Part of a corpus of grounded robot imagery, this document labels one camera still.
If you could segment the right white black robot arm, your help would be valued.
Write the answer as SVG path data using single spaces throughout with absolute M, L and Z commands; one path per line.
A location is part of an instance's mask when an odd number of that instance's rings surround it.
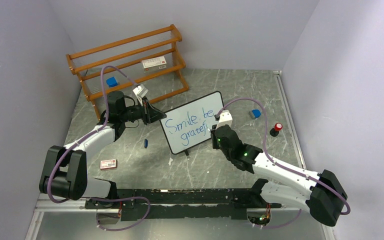
M 237 169 L 260 175 L 266 181 L 250 193 L 255 207 L 281 204 L 308 212 L 316 221 L 336 226 L 348 208 L 347 194 L 337 176 L 325 169 L 318 173 L 279 160 L 263 149 L 243 143 L 229 126 L 210 129 L 212 147 L 222 151 Z

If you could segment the white whiteboard black frame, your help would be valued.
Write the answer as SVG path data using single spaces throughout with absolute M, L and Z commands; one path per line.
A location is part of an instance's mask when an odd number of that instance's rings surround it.
M 179 154 L 210 139 L 215 115 L 224 106 L 222 93 L 214 91 L 167 111 L 160 120 L 172 154 Z

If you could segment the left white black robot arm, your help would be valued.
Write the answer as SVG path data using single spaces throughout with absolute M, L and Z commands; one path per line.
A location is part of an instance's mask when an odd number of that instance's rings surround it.
M 80 198 L 92 198 L 106 208 L 118 203 L 116 183 L 89 177 L 88 161 L 118 140 L 127 122 L 142 121 L 148 125 L 167 116 L 153 107 L 146 97 L 131 106 L 126 106 L 126 98 L 121 91 L 109 93 L 105 97 L 107 109 L 89 133 L 65 146 L 54 145 L 48 149 L 39 181 L 41 193 L 48 194 L 55 203 Z

